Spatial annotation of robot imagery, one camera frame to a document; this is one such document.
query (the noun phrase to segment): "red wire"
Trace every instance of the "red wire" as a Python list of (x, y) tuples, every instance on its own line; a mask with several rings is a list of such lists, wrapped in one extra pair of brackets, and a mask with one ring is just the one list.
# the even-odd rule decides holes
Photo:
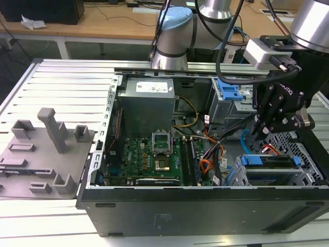
[(116, 139), (118, 139), (118, 134), (119, 134), (119, 117), (120, 117), (120, 111), (118, 111), (118, 117), (117, 117), (117, 123), (116, 123), (116, 132), (115, 132), (115, 137), (113, 142), (111, 143), (111, 145), (109, 146), (107, 152), (109, 152), (114, 144), (114, 142), (116, 141)]

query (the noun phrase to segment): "black cable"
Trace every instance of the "black cable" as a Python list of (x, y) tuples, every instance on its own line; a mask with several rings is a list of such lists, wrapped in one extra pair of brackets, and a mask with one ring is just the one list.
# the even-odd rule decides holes
[(143, 6), (143, 7), (145, 7), (145, 8), (148, 8), (148, 9), (157, 9), (157, 10), (161, 10), (161, 8), (157, 8), (157, 7), (154, 7), (154, 6), (150, 6), (149, 4), (144, 4), (144, 3), (141, 3), (141, 1), (139, 1), (139, 0), (135, 0), (135, 2), (137, 2), (138, 3), (138, 5), (140, 5), (140, 6)]
[(144, 4), (139, 4), (140, 6), (143, 6), (145, 8), (148, 8), (148, 9), (156, 9), (156, 10), (161, 10), (160, 8), (156, 8), (156, 7), (153, 7), (153, 6), (150, 6), (150, 5), (144, 5)]
[(21, 44), (18, 42), (18, 40), (11, 34), (11, 32), (6, 28), (6, 26), (4, 25), (4, 23), (0, 20), (1, 25), (4, 27), (4, 29), (6, 30), (6, 32), (12, 37), (13, 40), (16, 41), (17, 45), (19, 45), (19, 47), (22, 49), (22, 51), (25, 53), (25, 55), (32, 61), (31, 57), (27, 54), (27, 52), (22, 48)]
[(8, 71), (8, 73), (11, 75), (11, 77), (12, 77), (12, 78), (14, 79), (14, 81), (15, 81), (16, 79), (15, 79), (13, 73), (11, 72), (11, 70), (10, 70), (8, 64), (6, 63), (6, 61), (4, 60), (4, 58), (3, 58), (2, 56), (1, 56), (1, 60), (2, 60), (2, 62), (4, 63), (4, 65), (5, 65), (5, 67), (6, 67), (7, 71)]
[[(188, 124), (188, 123), (187, 123), (187, 120), (186, 120), (186, 117), (183, 119), (183, 121), (184, 121), (184, 124), (185, 124), (185, 125)], [(194, 130), (191, 128), (192, 126), (188, 127), (188, 129), (191, 131), (192, 135), (196, 135), (196, 133), (194, 132)]]
[(230, 25), (229, 25), (229, 27), (226, 31), (223, 43), (222, 43), (222, 45), (220, 47), (220, 50), (218, 52), (218, 55), (217, 55), (216, 73), (217, 73), (217, 76), (218, 76), (219, 80), (221, 80), (224, 83), (234, 84), (234, 85), (251, 85), (251, 84), (258, 84), (258, 83), (275, 82), (275, 81), (286, 80), (286, 79), (290, 79), (290, 78), (295, 77), (299, 72), (299, 70), (297, 68), (292, 69), (291, 72), (287, 72), (287, 73), (282, 72), (282, 74), (280, 74), (278, 76), (260, 78), (260, 79), (234, 80), (234, 79), (228, 79), (228, 78), (224, 77), (223, 73), (221, 72), (221, 57), (222, 57), (222, 54), (224, 52), (225, 45), (227, 44), (227, 40), (230, 36), (231, 30), (233, 29), (234, 24), (236, 22), (236, 19), (239, 16), (239, 13), (240, 13), (242, 5), (243, 5), (243, 2), (244, 2), (244, 0), (239, 1), (239, 5), (236, 9), (233, 20), (231, 21), (231, 23), (230, 23)]
[[(196, 13), (197, 15), (199, 16), (199, 19), (201, 21), (201, 23), (204, 25), (204, 27), (206, 28), (206, 30), (216, 39), (218, 39), (219, 41), (221, 41), (223, 43), (223, 39), (221, 37), (219, 37), (216, 33), (214, 33), (210, 27), (207, 25), (206, 21), (204, 20), (204, 16), (201, 14), (200, 12), (200, 9), (199, 9), (199, 3), (198, 3), (198, 0), (195, 0), (195, 9), (196, 9)], [(226, 41), (225, 44), (228, 44), (228, 45), (232, 45), (232, 46), (246, 46), (247, 43), (233, 43), (233, 42), (229, 42), (229, 41)]]
[(147, 24), (144, 24), (144, 23), (140, 23), (140, 22), (138, 22), (138, 21), (136, 21), (136, 20), (134, 20), (134, 19), (132, 19), (132, 18), (130, 18), (130, 17), (127, 17), (127, 16), (113, 16), (113, 17), (107, 17), (107, 15), (104, 14), (104, 13), (103, 13), (98, 7), (95, 7), (95, 8), (98, 9), (99, 12), (101, 12), (101, 14), (102, 14), (103, 16), (106, 17), (106, 20), (113, 19), (113, 18), (127, 18), (127, 19), (132, 20), (132, 21), (134, 21), (134, 22), (136, 22), (136, 23), (138, 23), (138, 24), (140, 24), (140, 25), (143, 25), (143, 26), (147, 26), (147, 27), (154, 27), (154, 26), (155, 26), (155, 25), (147, 25)]
[(150, 55), (153, 53), (155, 53), (155, 49), (156, 49), (156, 46), (157, 46), (157, 43), (158, 43), (158, 40), (159, 40), (159, 37), (160, 37), (160, 34), (161, 34), (161, 31), (162, 31), (162, 26), (163, 26), (163, 23), (165, 21), (165, 18), (166, 18), (166, 15), (167, 15), (167, 12), (169, 10), (169, 7), (170, 7), (170, 3), (171, 3), (171, 0), (165, 0), (163, 2), (163, 5), (162, 5), (162, 8), (160, 10), (160, 13), (159, 13), (159, 17), (158, 17), (158, 21), (157, 21), (157, 27), (156, 27), (156, 30), (155, 30), (155, 35), (154, 35), (154, 39), (151, 43), (151, 49), (150, 49), (150, 52), (149, 52), (149, 60), (150, 60)]
[(269, 10), (269, 12), (271, 13), (273, 19), (278, 18), (278, 17), (277, 17), (277, 14), (275, 13), (275, 11), (274, 11), (274, 9), (273, 9), (273, 6), (272, 6), (271, 2), (270, 2), (269, 0), (265, 0), (265, 2), (266, 2), (266, 5), (267, 5), (267, 7), (268, 7), (268, 10)]
[(217, 148), (220, 147), (221, 143), (227, 139), (228, 137), (230, 137), (231, 135), (233, 135), (236, 131), (240, 130), (240, 129), (244, 129), (246, 127), (246, 124), (248, 124), (252, 119), (254, 118), (254, 114), (251, 114), (247, 117), (245, 117), (244, 119), (240, 120), (239, 122), (235, 123), (234, 125), (232, 125), (230, 128), (228, 128), (221, 136), (220, 139), (217, 141), (217, 143), (212, 146), (209, 151), (205, 152), (205, 159), (209, 159), (211, 157), (211, 155), (213, 154), (213, 152), (216, 151)]

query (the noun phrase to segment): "white paper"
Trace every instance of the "white paper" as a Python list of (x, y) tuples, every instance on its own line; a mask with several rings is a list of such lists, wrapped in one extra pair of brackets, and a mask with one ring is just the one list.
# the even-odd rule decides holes
[(222, 158), (221, 167), (227, 168), (227, 159)]
[(250, 95), (248, 90), (240, 90), (241, 95)]
[(186, 5), (189, 6), (189, 7), (195, 7), (194, 2), (186, 2)]
[[(273, 17), (272, 16), (268, 16), (268, 18), (273, 21)], [(279, 17), (279, 19), (282, 21), (282, 22), (288, 22), (288, 23), (292, 23), (294, 21), (295, 18), (292, 18), (292, 17)]]
[(217, 178), (217, 177), (214, 175), (214, 177), (212, 178), (212, 181), (213, 181), (216, 185), (218, 185), (219, 182), (220, 182), (220, 179)]
[(210, 123), (210, 116), (209, 115), (205, 115), (205, 123), (206, 124)]
[(139, 93), (167, 93), (168, 84), (166, 82), (139, 81), (136, 84), (136, 92), (139, 92)]
[(21, 24), (31, 30), (34, 30), (35, 28), (47, 27), (44, 21), (33, 21), (25, 18), (23, 15), (22, 15)]

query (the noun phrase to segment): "gray plastic block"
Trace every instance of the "gray plastic block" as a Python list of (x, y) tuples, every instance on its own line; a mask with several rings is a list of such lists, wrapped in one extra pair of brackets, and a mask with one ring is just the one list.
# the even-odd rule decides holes
[(91, 141), (88, 126), (86, 125), (77, 125), (74, 130), (74, 136), (76, 137), (78, 143), (88, 143)]
[(17, 120), (11, 131), (14, 133), (17, 139), (30, 139), (27, 131), (35, 130), (32, 123), (29, 120)]
[(54, 115), (55, 110), (53, 108), (41, 108), (38, 112), (38, 119), (45, 124), (48, 135), (54, 143), (58, 153), (65, 153), (66, 143), (55, 121)]
[(67, 138), (67, 129), (64, 122), (57, 122), (58, 128), (60, 129), (60, 133), (62, 138), (65, 140)]
[(35, 145), (33, 144), (13, 144), (9, 147), (12, 152), (33, 152), (35, 150)]
[[(56, 123), (58, 132), (61, 134), (64, 133), (64, 126), (62, 123)], [(82, 133), (86, 133), (86, 129), (84, 127), (82, 129)], [(26, 160), (28, 163), (25, 167), (0, 164), (0, 168), (3, 170), (0, 171), (0, 184), (4, 187), (4, 189), (0, 189), (0, 197), (74, 198), (95, 132), (93, 130), (88, 131), (90, 137), (89, 142), (77, 142), (74, 134), (75, 129), (67, 129), (66, 132), (65, 144), (67, 149), (65, 153), (61, 154), (54, 147), (54, 143), (49, 138), (47, 129), (44, 127), (35, 128), (33, 131), (26, 130), (30, 139), (17, 139), (14, 136), (7, 148), (0, 154), (0, 161), (3, 159), (13, 159)], [(10, 148), (16, 149), (16, 145), (34, 145), (35, 149), (33, 152), (10, 150)], [(61, 175), (60, 179), (57, 179), (54, 185), (58, 189), (53, 186), (57, 173)], [(52, 189), (51, 193), (31, 192), (29, 188), (32, 182), (47, 183)]]
[(56, 177), (56, 172), (54, 169), (51, 169), (48, 172), (37, 171), (35, 175), (40, 179), (54, 179)]
[(50, 194), (52, 189), (47, 183), (31, 182), (29, 187), (32, 193), (47, 193)]
[(0, 159), (0, 166), (9, 167), (25, 167), (27, 165), (26, 159), (23, 158), (2, 158)]
[(64, 181), (62, 177), (57, 173), (52, 186), (57, 190), (59, 194), (70, 194), (76, 189), (77, 184), (75, 184), (73, 181), (71, 174), (67, 175), (67, 178)]

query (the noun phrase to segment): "wooden desk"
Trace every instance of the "wooden desk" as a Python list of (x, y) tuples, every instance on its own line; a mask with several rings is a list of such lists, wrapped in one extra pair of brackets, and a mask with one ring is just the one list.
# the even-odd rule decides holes
[[(239, 0), (232, 0), (232, 13), (235, 12), (238, 2)], [(251, 38), (263, 34), (281, 35), (275, 23), (268, 18), (269, 14), (262, 14), (259, 9), (266, 9), (260, 0), (255, 0), (254, 4), (244, 3), (240, 13), (244, 32)], [(78, 25), (46, 23), (47, 28), (30, 30), (20, 23), (6, 22), (3, 16), (1, 18), (15, 38), (56, 41), (62, 58), (69, 59), (69, 51), (65, 45), (67, 41), (149, 45), (154, 36), (157, 17), (158, 14), (153, 13), (134, 13), (133, 8), (128, 8), (126, 5), (119, 7), (85, 5), (85, 14)], [(2, 26), (0, 26), (0, 38), (11, 38)], [(234, 34), (232, 41), (241, 42), (242, 38), (239, 34)]]

